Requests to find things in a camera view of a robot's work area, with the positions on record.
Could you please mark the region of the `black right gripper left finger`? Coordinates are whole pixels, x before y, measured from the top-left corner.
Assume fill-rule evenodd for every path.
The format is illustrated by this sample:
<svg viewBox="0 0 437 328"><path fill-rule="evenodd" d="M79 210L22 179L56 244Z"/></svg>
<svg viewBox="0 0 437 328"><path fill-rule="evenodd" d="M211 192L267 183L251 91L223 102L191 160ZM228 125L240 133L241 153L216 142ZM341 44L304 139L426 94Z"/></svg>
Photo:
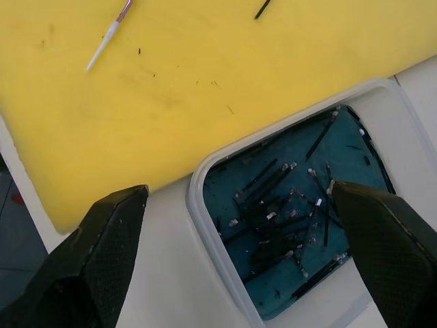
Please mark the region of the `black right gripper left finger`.
<svg viewBox="0 0 437 328"><path fill-rule="evenodd" d="M95 202L1 311L2 327L115 327L132 279L149 196L140 184Z"/></svg>

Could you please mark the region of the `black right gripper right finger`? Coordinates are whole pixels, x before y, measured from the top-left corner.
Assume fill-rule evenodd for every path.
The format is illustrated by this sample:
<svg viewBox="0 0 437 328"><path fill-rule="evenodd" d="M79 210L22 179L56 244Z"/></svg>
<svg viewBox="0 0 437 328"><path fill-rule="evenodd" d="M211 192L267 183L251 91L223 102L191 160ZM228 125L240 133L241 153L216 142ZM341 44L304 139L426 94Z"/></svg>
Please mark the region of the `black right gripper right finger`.
<svg viewBox="0 0 437 328"><path fill-rule="evenodd" d="M355 265L388 327L436 326L436 231L401 197L335 181Z"/></svg>

